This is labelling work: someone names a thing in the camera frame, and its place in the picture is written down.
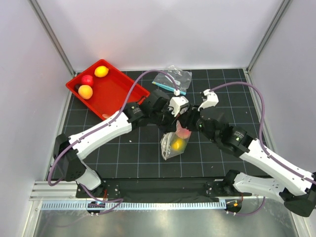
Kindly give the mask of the small yellow-green toy fruit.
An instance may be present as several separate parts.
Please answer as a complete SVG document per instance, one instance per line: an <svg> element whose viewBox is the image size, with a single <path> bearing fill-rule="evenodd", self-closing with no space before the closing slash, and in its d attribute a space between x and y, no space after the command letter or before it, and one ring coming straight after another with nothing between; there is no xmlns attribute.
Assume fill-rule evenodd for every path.
<svg viewBox="0 0 316 237"><path fill-rule="evenodd" d="M177 138L171 144L171 148L173 151L180 152L183 151L186 147L186 141L181 138Z"/></svg>

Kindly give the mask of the white-spotted clear zip bag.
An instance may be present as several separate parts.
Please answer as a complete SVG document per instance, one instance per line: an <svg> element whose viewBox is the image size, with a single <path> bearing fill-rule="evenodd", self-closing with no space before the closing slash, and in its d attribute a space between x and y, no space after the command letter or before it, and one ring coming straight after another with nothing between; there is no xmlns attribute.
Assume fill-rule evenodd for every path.
<svg viewBox="0 0 316 237"><path fill-rule="evenodd" d="M164 134L160 140L161 155L164 160L181 155L189 142L191 132L183 128L178 121L176 131Z"/></svg>

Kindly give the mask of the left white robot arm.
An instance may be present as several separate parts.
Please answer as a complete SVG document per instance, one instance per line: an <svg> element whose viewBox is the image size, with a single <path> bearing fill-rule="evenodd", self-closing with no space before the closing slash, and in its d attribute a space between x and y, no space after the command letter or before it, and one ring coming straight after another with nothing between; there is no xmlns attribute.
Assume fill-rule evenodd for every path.
<svg viewBox="0 0 316 237"><path fill-rule="evenodd" d="M87 156L109 141L149 123L164 131L175 131L176 119L187 102L183 96L169 97L157 89L142 103L124 103L119 111L88 130L71 136L60 134L55 139L51 168L58 167L62 180L76 181L98 198L103 195L105 186L97 172L85 164Z"/></svg>

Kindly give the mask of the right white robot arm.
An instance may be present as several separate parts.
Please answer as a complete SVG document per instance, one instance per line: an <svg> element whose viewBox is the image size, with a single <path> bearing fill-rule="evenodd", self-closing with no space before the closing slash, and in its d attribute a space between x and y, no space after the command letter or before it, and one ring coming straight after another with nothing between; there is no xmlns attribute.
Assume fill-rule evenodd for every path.
<svg viewBox="0 0 316 237"><path fill-rule="evenodd" d="M220 150L258 167L270 178L229 170L222 181L225 194L251 193L281 202L289 211L309 217L316 206L316 175L304 171L269 150L240 126L230 126L214 107L189 106L178 117L189 131L198 131Z"/></svg>

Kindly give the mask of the pink toy peach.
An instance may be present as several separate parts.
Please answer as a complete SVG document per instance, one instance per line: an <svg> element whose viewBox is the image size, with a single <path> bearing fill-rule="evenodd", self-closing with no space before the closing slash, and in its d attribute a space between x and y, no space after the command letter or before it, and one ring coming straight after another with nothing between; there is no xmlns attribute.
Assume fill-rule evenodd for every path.
<svg viewBox="0 0 316 237"><path fill-rule="evenodd" d="M191 135L191 132L185 128L179 128L177 130L177 136L180 137L181 139L188 139Z"/></svg>

